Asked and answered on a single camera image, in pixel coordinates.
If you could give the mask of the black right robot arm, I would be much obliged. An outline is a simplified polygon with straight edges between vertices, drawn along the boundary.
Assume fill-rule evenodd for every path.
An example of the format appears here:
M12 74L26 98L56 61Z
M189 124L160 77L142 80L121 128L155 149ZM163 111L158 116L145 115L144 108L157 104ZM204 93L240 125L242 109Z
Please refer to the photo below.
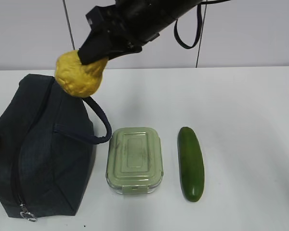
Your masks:
M113 5L95 6L86 14L91 31L78 51L81 64L140 53L145 44L194 7L201 13L201 3L200 0L117 0Z

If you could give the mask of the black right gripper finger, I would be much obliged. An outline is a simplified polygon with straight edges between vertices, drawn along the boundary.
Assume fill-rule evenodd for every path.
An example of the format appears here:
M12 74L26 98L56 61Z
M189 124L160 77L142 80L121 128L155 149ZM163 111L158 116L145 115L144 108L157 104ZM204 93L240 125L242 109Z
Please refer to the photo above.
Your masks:
M140 53L142 51L141 46L105 46L104 47L105 56L109 59L115 59L124 55Z
M78 56L81 64L91 64L106 56L111 48L109 36L103 32L91 31L78 50Z

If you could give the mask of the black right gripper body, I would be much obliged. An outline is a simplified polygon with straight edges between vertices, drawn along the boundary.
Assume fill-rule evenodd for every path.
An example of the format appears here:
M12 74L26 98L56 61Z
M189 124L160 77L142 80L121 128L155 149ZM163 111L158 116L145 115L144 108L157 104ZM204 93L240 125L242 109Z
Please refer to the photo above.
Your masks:
M87 22L93 32L103 31L109 36L111 46L141 46L115 5L95 6L86 14Z

